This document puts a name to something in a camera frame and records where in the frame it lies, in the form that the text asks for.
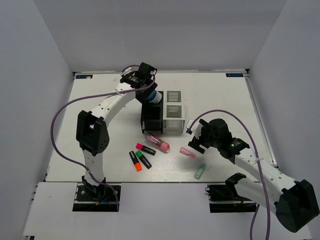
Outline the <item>blue glue jar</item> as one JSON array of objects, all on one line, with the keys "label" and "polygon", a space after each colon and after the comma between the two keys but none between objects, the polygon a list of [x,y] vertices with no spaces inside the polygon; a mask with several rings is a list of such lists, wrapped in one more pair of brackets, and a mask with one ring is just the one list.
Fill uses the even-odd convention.
[{"label": "blue glue jar", "polygon": [[153,90],[151,94],[147,97],[146,101],[148,103],[158,104],[162,100],[162,98],[163,96],[159,91]]}]

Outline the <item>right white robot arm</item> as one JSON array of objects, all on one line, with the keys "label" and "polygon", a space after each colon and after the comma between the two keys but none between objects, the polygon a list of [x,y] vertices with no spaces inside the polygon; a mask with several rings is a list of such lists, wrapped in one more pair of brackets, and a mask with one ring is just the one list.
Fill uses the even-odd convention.
[{"label": "right white robot arm", "polygon": [[269,208],[278,221],[292,233],[298,232],[320,214],[313,186],[305,179],[297,181],[269,162],[256,157],[255,151],[240,138],[235,138],[223,119],[198,123],[189,120],[186,132],[193,136],[188,146],[204,154],[213,147],[232,164],[245,170],[257,181],[245,174],[235,173],[225,181],[226,195],[239,197]]}]

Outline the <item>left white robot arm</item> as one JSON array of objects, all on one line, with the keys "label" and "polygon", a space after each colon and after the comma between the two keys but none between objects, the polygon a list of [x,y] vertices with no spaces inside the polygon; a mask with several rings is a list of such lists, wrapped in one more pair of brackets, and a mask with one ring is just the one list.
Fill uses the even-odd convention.
[{"label": "left white robot arm", "polygon": [[142,62],[138,70],[127,67],[121,73],[118,85],[98,106],[86,112],[81,111],[77,117],[76,140],[82,149],[87,170],[82,177],[83,185],[94,199],[105,196],[106,182],[103,173],[103,152],[109,145],[108,126],[117,113],[127,103],[137,99],[142,104],[157,104],[162,94],[156,90],[157,69]]}]

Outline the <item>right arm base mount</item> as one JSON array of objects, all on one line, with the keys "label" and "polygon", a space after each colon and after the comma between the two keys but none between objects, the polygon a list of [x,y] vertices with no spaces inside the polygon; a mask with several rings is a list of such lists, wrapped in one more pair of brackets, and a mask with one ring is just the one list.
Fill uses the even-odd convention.
[{"label": "right arm base mount", "polygon": [[254,213],[257,204],[236,193],[235,185],[246,176],[235,173],[224,184],[210,184],[205,188],[210,213]]}]

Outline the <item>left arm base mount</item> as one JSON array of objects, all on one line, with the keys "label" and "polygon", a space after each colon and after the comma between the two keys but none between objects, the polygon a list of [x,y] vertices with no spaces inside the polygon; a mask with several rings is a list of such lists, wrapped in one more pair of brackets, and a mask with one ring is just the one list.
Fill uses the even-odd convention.
[{"label": "left arm base mount", "polygon": [[83,184],[76,188],[73,212],[113,213],[118,212],[116,197],[113,191],[104,187],[99,196],[94,195]]}]

